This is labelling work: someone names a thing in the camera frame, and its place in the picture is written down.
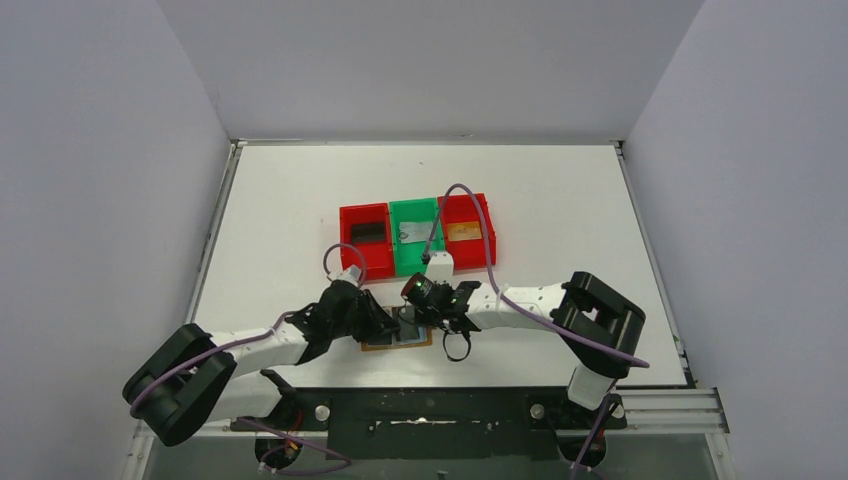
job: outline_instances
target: white tabletop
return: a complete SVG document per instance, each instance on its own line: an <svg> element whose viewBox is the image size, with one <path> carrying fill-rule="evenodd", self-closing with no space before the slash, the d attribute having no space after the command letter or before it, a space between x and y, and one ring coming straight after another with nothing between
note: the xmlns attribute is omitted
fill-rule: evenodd
<svg viewBox="0 0 848 480"><path fill-rule="evenodd" d="M339 207L436 197L455 182L483 192L498 236L501 285L563 282L585 270L647 316L620 385L682 385L657 283L612 146L244 147L195 321L207 331L270 325L318 300L326 248L339 241ZM331 268L340 265L338 253ZM485 281L484 270L458 279ZM366 284L383 305L403 302L405 279ZM556 335L524 329L472 334L473 350L449 362L441 332L432 346L362 352L336 340L324 356L276 370L295 387L567 385L577 358ZM453 354L464 351L451 338Z"/></svg>

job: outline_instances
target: black bracket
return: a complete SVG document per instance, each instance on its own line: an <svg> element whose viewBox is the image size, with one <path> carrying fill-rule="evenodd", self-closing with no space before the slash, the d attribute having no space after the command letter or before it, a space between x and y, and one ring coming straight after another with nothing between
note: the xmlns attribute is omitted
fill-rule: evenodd
<svg viewBox="0 0 848 480"><path fill-rule="evenodd" d="M132 404L168 370L215 347L210 335L197 325L181 326L130 377L122 391L124 400ZM166 446L182 443L206 423L235 369L233 356L218 352L197 365L193 373L175 375L156 387L134 417L144 420Z"/></svg>
<svg viewBox="0 0 848 480"><path fill-rule="evenodd" d="M620 402L620 397L613 395L611 401ZM545 418L532 418L535 404L544 405ZM327 429L330 448L360 460L493 455L556 460L560 447L551 425L588 430L598 416L569 402L565 387L304 388L297 392L297 405L304 414L302 430ZM315 419L319 405L331 410L327 422ZM272 414L262 421L283 425L285 419ZM625 418L614 417L604 425L608 430L626 426Z"/></svg>
<svg viewBox="0 0 848 480"><path fill-rule="evenodd" d="M559 308L551 311L554 323L582 337L632 355L645 325L645 312L609 285L587 272L574 272ZM584 312L597 311L592 320ZM590 370L608 378L624 378L630 363L563 337L577 358Z"/></svg>

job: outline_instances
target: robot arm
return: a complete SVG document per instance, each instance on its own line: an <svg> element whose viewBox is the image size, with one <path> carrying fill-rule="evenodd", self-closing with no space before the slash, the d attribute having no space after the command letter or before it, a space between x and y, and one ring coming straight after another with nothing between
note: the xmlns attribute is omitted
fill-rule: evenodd
<svg viewBox="0 0 848 480"><path fill-rule="evenodd" d="M331 278L318 302L283 314L270 331L207 333L183 325L124 386L131 415L168 446L208 421L268 415L291 387L262 369L309 362L336 338L361 342L400 329L371 292L359 289L358 276L359 269L350 267Z"/></svg>
<svg viewBox="0 0 848 480"><path fill-rule="evenodd" d="M401 291L401 296L416 308L420 323L466 336L499 327L551 331L528 318L526 312L530 312L612 350L627 355L636 351L645 323L644 312L590 273L575 272L570 281L562 284L508 287L499 293L492 285L477 281L460 282L454 288L448 280L452 272L449 255L434 255L427 275L414 275ZM505 295L525 312L505 303ZM595 410L615 381L628 375L630 363L562 338L580 360L569 382L568 398Z"/></svg>
<svg viewBox="0 0 848 480"><path fill-rule="evenodd" d="M504 302L535 313L555 325L610 349L632 355L644 324L644 313L586 272L571 281L543 287L511 287L496 293L477 281L450 285L453 262L435 252L427 275L416 274L401 297L416 309L416 323L450 333L470 335L490 328L512 327L550 331ZM324 354L344 336L368 341L400 328L356 283L351 267L331 278L318 302L284 314L272 329L204 332L196 324L180 327L133 375L123 390L165 445L191 437L209 421L249 415L268 416L294 389L272 370L300 365ZM593 318L584 312L595 311ZM616 379L627 376L630 364L616 356L562 337L580 359L568 388L568 398L595 410Z"/></svg>

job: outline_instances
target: white wall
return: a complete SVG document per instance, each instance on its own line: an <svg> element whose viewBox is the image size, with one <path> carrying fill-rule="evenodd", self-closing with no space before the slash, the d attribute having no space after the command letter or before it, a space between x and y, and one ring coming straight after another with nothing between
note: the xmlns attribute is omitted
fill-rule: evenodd
<svg viewBox="0 0 848 480"><path fill-rule="evenodd" d="M848 476L847 19L707 0L625 144L743 479Z"/></svg>
<svg viewBox="0 0 848 480"><path fill-rule="evenodd" d="M622 139L703 0L160 0L233 137Z"/></svg>
<svg viewBox="0 0 848 480"><path fill-rule="evenodd" d="M227 136L153 0L4 2L0 72L0 478L116 478Z"/></svg>

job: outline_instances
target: mounting bolt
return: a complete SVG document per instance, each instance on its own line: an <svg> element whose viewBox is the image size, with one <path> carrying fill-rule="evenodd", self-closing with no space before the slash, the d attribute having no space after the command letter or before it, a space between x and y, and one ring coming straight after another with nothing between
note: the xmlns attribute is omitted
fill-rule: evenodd
<svg viewBox="0 0 848 480"><path fill-rule="evenodd" d="M545 407L539 405L538 403L534 404L532 407L530 407L530 416L536 420L541 420L545 418Z"/></svg>
<svg viewBox="0 0 848 480"><path fill-rule="evenodd" d="M330 407L326 405L318 405L315 407L315 420L326 422L330 418Z"/></svg>

